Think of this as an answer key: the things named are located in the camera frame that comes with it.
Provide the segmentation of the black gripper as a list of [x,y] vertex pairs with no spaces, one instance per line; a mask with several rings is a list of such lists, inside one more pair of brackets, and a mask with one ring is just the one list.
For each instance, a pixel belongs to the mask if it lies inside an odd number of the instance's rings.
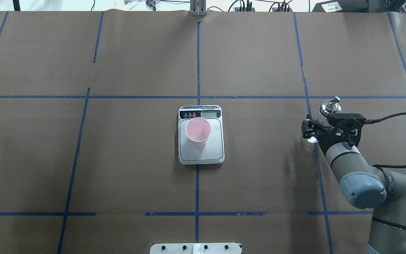
[[357,120],[342,120],[334,127],[323,126],[319,120],[306,115],[302,122],[302,137],[317,139],[324,155],[332,146],[347,143],[348,147],[358,146],[361,139],[362,124]]

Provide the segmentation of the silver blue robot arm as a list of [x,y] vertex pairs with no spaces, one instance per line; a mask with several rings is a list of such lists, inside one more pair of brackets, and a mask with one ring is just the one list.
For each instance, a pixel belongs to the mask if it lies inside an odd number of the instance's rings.
[[315,138],[340,191],[358,209],[373,209],[368,254],[406,254],[406,165],[370,165],[358,150],[362,127],[401,114],[367,120],[361,114],[327,114],[328,125],[307,115],[304,139]]

